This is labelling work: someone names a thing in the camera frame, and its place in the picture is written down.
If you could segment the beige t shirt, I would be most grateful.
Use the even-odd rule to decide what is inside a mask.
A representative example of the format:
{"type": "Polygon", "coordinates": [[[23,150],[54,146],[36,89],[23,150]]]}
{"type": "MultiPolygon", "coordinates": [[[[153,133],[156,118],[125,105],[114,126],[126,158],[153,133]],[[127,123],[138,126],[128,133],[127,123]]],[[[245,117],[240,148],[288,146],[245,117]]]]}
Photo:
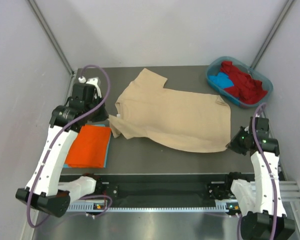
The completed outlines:
{"type": "Polygon", "coordinates": [[[219,95],[165,88],[167,78],[144,68],[118,97],[109,116],[115,138],[148,138],[192,153],[226,150],[231,108],[219,95]]]}

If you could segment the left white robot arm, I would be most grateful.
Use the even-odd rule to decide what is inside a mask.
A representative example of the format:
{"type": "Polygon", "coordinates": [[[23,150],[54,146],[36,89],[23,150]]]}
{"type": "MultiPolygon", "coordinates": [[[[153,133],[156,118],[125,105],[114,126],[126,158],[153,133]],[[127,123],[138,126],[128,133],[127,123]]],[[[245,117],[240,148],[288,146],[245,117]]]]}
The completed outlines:
{"type": "Polygon", "coordinates": [[[97,78],[75,83],[65,105],[57,106],[51,114],[43,152],[37,167],[25,187],[15,197],[30,208],[57,218],[69,205],[90,195],[99,198],[104,191],[98,177],[85,174],[71,182],[59,182],[68,152],[87,122],[102,122],[108,113],[97,78]]]}

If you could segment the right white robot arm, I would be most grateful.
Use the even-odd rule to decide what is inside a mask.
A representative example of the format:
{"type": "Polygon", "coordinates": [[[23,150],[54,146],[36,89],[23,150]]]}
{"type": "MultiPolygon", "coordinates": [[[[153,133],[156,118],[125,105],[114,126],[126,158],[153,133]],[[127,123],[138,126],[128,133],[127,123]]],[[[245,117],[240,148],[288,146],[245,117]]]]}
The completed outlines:
{"type": "Polygon", "coordinates": [[[236,198],[241,212],[237,235],[243,240],[287,240],[296,230],[282,203],[279,180],[279,142],[270,137],[269,120],[251,117],[248,127],[241,127],[227,148],[249,154],[254,183],[232,172],[232,180],[223,185],[229,198],[236,198]]]}

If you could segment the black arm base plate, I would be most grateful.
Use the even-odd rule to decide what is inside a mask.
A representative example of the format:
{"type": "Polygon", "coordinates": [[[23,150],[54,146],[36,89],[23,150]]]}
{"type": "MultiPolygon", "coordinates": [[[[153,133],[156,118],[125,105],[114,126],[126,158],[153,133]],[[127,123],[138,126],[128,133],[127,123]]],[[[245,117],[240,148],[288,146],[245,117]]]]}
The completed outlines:
{"type": "Polygon", "coordinates": [[[251,182],[253,174],[103,174],[107,187],[117,188],[117,197],[127,196],[197,196],[201,199],[223,200],[231,195],[233,180],[251,182]]]}

